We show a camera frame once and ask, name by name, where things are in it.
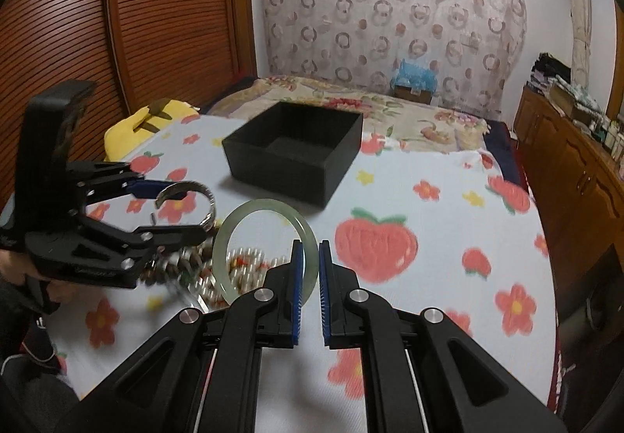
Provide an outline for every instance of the curtain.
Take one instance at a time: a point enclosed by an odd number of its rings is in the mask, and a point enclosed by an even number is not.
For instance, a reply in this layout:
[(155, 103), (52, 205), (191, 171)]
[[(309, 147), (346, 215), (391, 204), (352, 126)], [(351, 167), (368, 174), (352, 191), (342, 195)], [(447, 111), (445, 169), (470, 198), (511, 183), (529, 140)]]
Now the curtain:
[(497, 119), (522, 48), (524, 0), (263, 0), (269, 67), (389, 92), (401, 60), (433, 70), (439, 104)]
[(572, 83), (587, 88), (592, 41), (592, 0), (570, 0), (572, 8)]

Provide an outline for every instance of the pile of jewelry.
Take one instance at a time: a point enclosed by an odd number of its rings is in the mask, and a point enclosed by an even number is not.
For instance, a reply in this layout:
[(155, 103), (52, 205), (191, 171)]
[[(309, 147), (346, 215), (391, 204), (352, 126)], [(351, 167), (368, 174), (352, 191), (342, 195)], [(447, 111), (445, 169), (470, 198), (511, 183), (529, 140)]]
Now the pile of jewelry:
[[(159, 252), (141, 273), (139, 279), (148, 287), (155, 283), (177, 281), (179, 285), (211, 309), (228, 306), (215, 288), (212, 275), (212, 248), (218, 227), (208, 233), (207, 239), (198, 246), (188, 246), (180, 251)], [(287, 262), (286, 257), (265, 260), (259, 248), (238, 248), (227, 254), (230, 281), (238, 294), (246, 294), (264, 285), (266, 271)]]

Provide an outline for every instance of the black box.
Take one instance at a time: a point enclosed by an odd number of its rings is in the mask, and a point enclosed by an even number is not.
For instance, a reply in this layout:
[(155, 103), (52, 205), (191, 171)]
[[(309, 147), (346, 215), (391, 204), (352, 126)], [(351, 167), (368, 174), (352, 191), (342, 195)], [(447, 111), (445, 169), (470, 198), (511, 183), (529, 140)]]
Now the black box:
[(362, 140), (359, 113), (278, 102), (223, 140), (232, 176), (325, 207)]

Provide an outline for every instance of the yellow plush toy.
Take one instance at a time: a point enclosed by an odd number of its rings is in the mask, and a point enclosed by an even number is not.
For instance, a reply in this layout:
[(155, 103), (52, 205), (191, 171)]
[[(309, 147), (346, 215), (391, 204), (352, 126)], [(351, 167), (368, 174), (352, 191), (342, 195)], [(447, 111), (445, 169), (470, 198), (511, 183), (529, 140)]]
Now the yellow plush toy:
[(147, 107), (140, 108), (132, 116), (110, 127), (104, 134), (106, 160), (120, 161), (176, 119), (194, 114), (198, 114), (197, 111), (185, 102), (167, 98), (161, 98)]

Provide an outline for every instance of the blue plastic bag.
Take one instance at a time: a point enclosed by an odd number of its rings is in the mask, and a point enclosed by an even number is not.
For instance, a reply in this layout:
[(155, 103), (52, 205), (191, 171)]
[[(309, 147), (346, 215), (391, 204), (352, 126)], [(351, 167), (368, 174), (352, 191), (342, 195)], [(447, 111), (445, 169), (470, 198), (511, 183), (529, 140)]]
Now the blue plastic bag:
[(392, 88), (398, 85), (412, 89), (425, 89), (433, 93), (438, 87), (438, 79), (432, 70), (401, 60), (401, 66), (392, 77), (390, 85)]

